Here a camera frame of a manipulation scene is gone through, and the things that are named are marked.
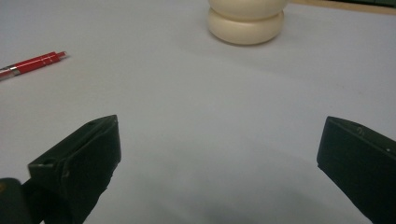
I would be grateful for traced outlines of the cream ribbed pen holder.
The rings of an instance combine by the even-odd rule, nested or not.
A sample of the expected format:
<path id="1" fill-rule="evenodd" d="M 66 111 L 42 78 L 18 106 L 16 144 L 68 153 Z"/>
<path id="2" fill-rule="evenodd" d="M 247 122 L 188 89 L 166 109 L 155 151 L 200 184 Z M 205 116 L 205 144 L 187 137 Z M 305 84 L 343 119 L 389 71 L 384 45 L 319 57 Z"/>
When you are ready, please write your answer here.
<path id="1" fill-rule="evenodd" d="M 275 38 L 289 0 L 208 0 L 209 31 L 236 45 L 256 45 Z"/>

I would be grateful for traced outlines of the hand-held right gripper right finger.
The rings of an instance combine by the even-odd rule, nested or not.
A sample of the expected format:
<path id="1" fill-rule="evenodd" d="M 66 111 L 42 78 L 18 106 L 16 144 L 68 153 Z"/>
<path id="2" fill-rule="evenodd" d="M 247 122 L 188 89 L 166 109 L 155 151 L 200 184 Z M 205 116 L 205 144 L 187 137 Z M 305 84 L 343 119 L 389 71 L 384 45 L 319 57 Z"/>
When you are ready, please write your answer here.
<path id="1" fill-rule="evenodd" d="M 373 224 L 396 224 L 396 141 L 359 123 L 328 117 L 317 163 Z"/>

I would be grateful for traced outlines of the red pen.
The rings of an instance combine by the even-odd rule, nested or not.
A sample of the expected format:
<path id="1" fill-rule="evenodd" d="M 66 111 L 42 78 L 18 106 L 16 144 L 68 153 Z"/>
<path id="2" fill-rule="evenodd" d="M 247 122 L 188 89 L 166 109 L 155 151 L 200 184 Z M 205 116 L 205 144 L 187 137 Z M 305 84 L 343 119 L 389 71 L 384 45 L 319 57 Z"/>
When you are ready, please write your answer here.
<path id="1" fill-rule="evenodd" d="M 60 62 L 67 57 L 66 51 L 50 52 L 0 69 L 0 81 L 20 76 L 36 69 Z"/>

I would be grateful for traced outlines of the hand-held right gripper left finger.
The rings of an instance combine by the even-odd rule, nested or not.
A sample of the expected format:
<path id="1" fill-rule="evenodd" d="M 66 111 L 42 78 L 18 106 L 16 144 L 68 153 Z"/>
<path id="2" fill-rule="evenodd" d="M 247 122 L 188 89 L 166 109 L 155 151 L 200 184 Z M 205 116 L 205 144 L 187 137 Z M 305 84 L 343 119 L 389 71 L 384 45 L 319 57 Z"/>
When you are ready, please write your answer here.
<path id="1" fill-rule="evenodd" d="M 92 120 L 28 164 L 23 184 L 35 224 L 82 224 L 121 160 L 118 118 Z"/>

